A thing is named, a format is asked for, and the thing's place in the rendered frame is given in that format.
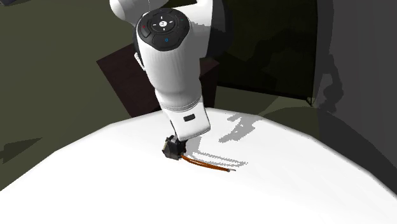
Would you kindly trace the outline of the thin orange stick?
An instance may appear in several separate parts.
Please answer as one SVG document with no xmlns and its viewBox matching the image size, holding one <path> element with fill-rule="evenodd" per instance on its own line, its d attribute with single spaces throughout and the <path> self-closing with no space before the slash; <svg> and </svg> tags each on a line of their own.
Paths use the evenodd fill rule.
<svg viewBox="0 0 397 224">
<path fill-rule="evenodd" d="M 225 172 L 236 171 L 235 169 L 229 169 L 229 168 L 220 167 L 220 166 L 217 166 L 217 165 L 211 165 L 211 164 L 208 164 L 208 163 L 205 163 L 205 162 L 201 162 L 201 161 L 198 161 L 198 160 L 194 160 L 194 159 L 188 158 L 188 157 L 186 157 L 184 155 L 181 155 L 181 158 L 183 160 L 191 163 L 191 164 L 198 165 L 198 166 L 201 166 L 201 167 L 206 167 L 206 168 L 209 168 L 209 169 L 215 169 L 215 170 L 220 170 L 220 171 L 225 171 Z"/>
</svg>

